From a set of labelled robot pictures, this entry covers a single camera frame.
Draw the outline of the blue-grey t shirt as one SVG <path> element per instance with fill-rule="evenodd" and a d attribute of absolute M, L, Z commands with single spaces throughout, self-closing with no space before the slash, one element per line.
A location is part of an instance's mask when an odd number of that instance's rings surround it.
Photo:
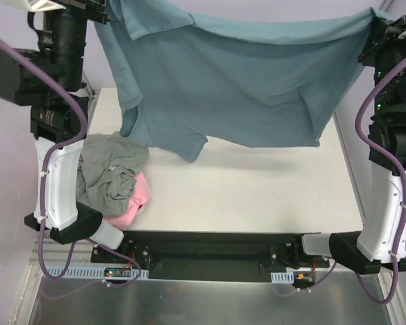
<path fill-rule="evenodd" d="M 209 137 L 249 148 L 317 147 L 361 73 L 375 18 L 238 22 L 168 1 L 108 1 L 96 31 L 122 112 L 120 134 L 194 162 Z"/>

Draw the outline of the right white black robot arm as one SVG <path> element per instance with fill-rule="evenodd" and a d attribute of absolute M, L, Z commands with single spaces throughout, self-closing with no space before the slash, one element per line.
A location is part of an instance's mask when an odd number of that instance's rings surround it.
<path fill-rule="evenodd" d="M 358 57 L 374 69 L 375 87 L 363 106 L 374 106 L 368 134 L 372 199 L 363 229 L 302 234 L 290 251 L 294 265 L 330 257 L 361 274 L 382 268 L 406 272 L 406 15 L 394 22 L 376 18 Z"/>

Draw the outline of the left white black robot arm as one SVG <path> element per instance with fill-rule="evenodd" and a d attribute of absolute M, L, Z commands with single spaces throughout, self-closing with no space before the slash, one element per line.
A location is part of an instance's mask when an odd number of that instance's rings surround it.
<path fill-rule="evenodd" d="M 36 13 L 43 26 L 38 47 L 0 47 L 0 98 L 30 108 L 30 131 L 38 160 L 37 205 L 26 226 L 49 230 L 60 244 L 90 239 L 106 246 L 115 263 L 129 258 L 124 235 L 102 214 L 76 201 L 78 161 L 88 129 L 89 98 L 77 96 L 83 82 L 87 24 L 105 24 L 104 1 L 11 1 L 26 11 L 33 26 Z"/>

